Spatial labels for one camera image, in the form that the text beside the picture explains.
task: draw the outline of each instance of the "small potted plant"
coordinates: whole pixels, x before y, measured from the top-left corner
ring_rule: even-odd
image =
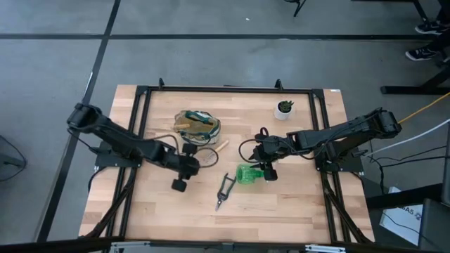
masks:
[[[275,108],[275,118],[279,120],[287,120],[290,113],[293,111],[292,101],[281,101]]]

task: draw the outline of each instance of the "desk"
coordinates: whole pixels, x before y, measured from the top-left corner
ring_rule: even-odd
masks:
[[[119,85],[112,102],[110,118],[123,127],[129,123],[135,90],[136,86]],[[340,91],[324,90],[324,95],[330,124],[347,121]],[[274,107],[280,100],[295,102],[294,112],[284,122],[274,118]],[[152,91],[144,138],[173,133],[170,128],[174,124],[175,114],[186,109],[205,110],[220,119],[219,144],[226,139],[229,144],[219,153],[217,165],[201,169],[197,176],[187,181],[185,193],[171,189],[175,172],[144,162],[136,176],[127,239],[330,242],[320,173],[314,161],[301,157],[287,157],[275,163],[277,181],[266,183],[261,180],[246,186],[235,184],[229,199],[218,212],[214,211],[224,174],[228,172],[229,176],[233,176],[238,164],[243,163],[238,154],[242,141],[253,138],[260,127],[266,127],[269,134],[279,136],[289,131],[313,128],[308,95]],[[174,145],[170,138],[163,141]],[[250,143],[244,145],[243,154],[250,156],[253,148]],[[109,208],[117,171],[118,168],[107,168],[93,180],[80,235],[88,233]],[[340,182],[346,210],[364,234],[373,240],[360,180],[350,173],[341,173]],[[121,211],[117,214],[113,235],[117,235],[122,217]],[[336,211],[334,214],[336,228],[339,229],[339,216]]]

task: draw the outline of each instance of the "green plant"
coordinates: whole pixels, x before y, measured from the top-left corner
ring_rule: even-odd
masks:
[[[281,101],[278,104],[278,109],[280,110],[280,112],[282,113],[288,113],[290,112],[292,106],[293,106],[294,102],[292,101]]]

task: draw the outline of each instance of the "black shoe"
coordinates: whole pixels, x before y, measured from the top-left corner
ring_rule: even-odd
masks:
[[[432,21],[432,22],[430,22],[429,25],[422,24],[422,25],[416,26],[416,32],[418,32],[420,34],[440,35],[443,32],[447,31],[448,29],[450,29],[450,27],[447,27],[446,25],[442,24],[439,21]]]
[[[410,60],[430,60],[435,55],[437,55],[437,52],[431,51],[424,46],[416,50],[407,51],[405,55]]]

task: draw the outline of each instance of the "green plastic bottle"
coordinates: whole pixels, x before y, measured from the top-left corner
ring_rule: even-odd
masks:
[[[264,177],[264,173],[260,170],[256,170],[251,166],[254,164],[239,164],[236,170],[236,178],[240,184],[252,184],[255,179]]]

